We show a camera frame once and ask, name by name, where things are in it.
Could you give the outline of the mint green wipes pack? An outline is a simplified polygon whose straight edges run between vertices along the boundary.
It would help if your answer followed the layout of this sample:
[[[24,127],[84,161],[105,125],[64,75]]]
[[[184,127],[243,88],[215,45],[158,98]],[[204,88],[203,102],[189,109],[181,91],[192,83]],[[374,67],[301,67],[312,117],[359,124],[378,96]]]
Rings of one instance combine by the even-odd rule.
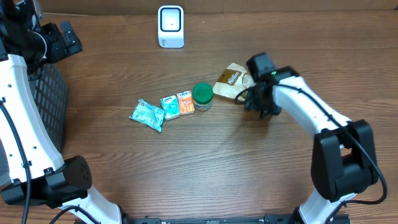
[[[163,109],[154,106],[143,99],[139,99],[137,106],[129,118],[161,133],[164,116],[165,111]]]

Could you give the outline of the teal tissue pack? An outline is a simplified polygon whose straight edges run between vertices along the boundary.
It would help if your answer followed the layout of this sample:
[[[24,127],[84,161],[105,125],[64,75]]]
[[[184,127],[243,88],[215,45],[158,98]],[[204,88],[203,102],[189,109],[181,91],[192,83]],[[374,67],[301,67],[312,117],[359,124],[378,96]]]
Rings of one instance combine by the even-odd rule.
[[[180,117],[178,99],[175,95],[162,98],[160,104],[165,111],[164,118],[166,121]]]

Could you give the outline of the orange tissue pack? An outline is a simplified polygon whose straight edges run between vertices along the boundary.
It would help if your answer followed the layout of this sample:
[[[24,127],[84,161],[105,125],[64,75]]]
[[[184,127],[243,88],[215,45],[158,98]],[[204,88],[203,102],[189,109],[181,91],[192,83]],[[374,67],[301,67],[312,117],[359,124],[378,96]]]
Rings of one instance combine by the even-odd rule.
[[[177,93],[177,99],[181,115],[193,114],[195,112],[191,91],[187,90]]]

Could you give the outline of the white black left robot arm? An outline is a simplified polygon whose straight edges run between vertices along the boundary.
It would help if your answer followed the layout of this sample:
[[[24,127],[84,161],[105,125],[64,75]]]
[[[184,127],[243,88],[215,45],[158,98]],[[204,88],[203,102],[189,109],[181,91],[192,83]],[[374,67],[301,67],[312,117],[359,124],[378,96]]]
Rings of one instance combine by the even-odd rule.
[[[1,190],[8,205],[46,205],[70,212],[85,223],[127,223],[119,205],[93,186],[84,157],[64,159],[42,117],[55,110],[52,100],[37,108],[40,87],[30,89],[31,75],[43,76],[45,65],[78,54],[82,44],[72,25],[41,25],[35,1],[1,2],[1,143],[11,183]]]

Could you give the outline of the green lid jar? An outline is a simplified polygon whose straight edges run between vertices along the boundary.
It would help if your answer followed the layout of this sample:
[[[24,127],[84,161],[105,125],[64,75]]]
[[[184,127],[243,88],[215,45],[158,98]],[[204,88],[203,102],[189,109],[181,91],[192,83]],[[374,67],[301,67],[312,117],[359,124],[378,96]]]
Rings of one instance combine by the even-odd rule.
[[[196,110],[206,111],[213,105],[213,89],[207,83],[198,83],[193,87],[192,98]]]

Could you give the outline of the brown snack bag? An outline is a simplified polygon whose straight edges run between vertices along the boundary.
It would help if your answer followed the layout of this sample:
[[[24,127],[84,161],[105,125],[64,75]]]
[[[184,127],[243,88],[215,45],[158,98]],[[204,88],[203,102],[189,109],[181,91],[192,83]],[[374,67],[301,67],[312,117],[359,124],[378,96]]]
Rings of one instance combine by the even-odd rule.
[[[255,82],[247,70],[236,63],[231,63],[220,75],[213,86],[213,93],[235,99],[243,90],[253,87]]]

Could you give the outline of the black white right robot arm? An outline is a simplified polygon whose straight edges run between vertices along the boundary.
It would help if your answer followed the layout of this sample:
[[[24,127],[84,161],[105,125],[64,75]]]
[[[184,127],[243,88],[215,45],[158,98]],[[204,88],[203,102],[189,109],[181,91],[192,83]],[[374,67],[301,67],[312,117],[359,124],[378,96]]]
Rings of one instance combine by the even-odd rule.
[[[349,223],[340,215],[349,203],[377,205],[387,198],[387,183],[377,165],[373,130],[325,103],[292,67],[276,68],[266,53],[247,62],[255,85],[245,89],[246,110],[261,117],[287,111],[313,139],[314,190],[291,214],[265,215],[264,223]]]

